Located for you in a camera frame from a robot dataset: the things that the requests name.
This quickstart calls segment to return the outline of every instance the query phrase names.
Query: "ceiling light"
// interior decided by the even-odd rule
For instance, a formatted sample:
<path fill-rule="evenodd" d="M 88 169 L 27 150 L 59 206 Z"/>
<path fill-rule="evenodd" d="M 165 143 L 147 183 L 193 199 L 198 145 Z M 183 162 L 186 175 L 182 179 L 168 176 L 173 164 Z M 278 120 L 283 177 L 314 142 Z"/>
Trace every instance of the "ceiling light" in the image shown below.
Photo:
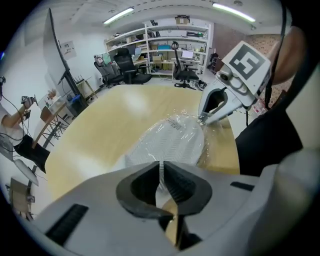
<path fill-rule="evenodd" d="M 123 15 L 125 15 L 127 13 L 132 12 L 133 10 L 134 9 L 132 7 L 128 8 L 128 9 L 125 9 L 122 12 L 118 13 L 117 15 L 115 15 L 115 16 L 111 17 L 110 19 L 106 20 L 104 22 L 104 24 L 109 24 L 109 23 L 113 22 L 114 20 L 118 19 L 119 17 L 121 17 L 121 16 L 123 16 Z"/>
<path fill-rule="evenodd" d="M 215 8 L 217 8 L 217 9 L 225 10 L 225 11 L 227 11 L 227 12 L 229 12 L 229 13 L 233 13 L 233 14 L 235 14 L 235 15 L 238 15 L 238 16 L 246 19 L 246 20 L 249 21 L 249 22 L 255 22 L 255 21 L 256 21 L 254 18 L 251 18 L 250 16 L 248 16 L 248 15 L 246 15 L 246 14 L 244 14 L 244 13 L 238 11 L 238 10 L 232 9 L 232 8 L 227 7 L 227 6 L 224 6 L 224 5 L 222 5 L 222 4 L 219 4 L 219 3 L 216 3 L 216 2 L 215 2 L 215 3 L 213 3 L 212 6 L 215 7 Z"/>

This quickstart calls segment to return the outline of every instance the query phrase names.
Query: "chair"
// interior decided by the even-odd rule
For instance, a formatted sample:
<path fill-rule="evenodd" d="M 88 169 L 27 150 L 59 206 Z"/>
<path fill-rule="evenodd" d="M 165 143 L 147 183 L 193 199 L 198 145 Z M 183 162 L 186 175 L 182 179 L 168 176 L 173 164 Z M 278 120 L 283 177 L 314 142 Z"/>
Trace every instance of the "chair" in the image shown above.
<path fill-rule="evenodd" d="M 171 48 L 174 50 L 174 54 L 175 54 L 175 58 L 176 58 L 176 63 L 174 64 L 175 68 L 174 68 L 174 72 L 173 72 L 173 77 L 176 80 L 181 80 L 181 82 L 183 81 L 183 83 L 175 83 L 174 86 L 179 87 L 179 88 L 188 88 L 188 89 L 196 90 L 195 88 L 192 88 L 188 83 L 190 83 L 190 80 L 199 80 L 199 77 L 193 71 L 193 70 L 197 70 L 197 68 L 192 68 L 192 67 L 189 67 L 191 65 L 185 64 L 184 65 L 185 69 L 182 70 L 181 65 L 180 65 L 180 61 L 179 61 L 179 57 L 178 57 L 178 53 L 177 53 L 177 49 L 179 48 L 178 42 L 173 41 Z"/>
<path fill-rule="evenodd" d="M 124 75 L 123 81 L 127 85 L 143 85 L 152 78 L 151 74 L 138 73 L 138 69 L 148 68 L 149 66 L 135 67 L 127 48 L 119 48 L 117 54 L 113 58 L 121 69 Z"/>
<path fill-rule="evenodd" d="M 110 87 L 119 85 L 121 81 L 124 80 L 123 75 L 117 74 L 115 72 L 113 65 L 107 65 L 107 66 L 99 66 L 98 63 L 95 61 L 94 66 L 97 70 L 99 70 L 101 76 L 102 76 L 102 82 L 104 85 Z"/>

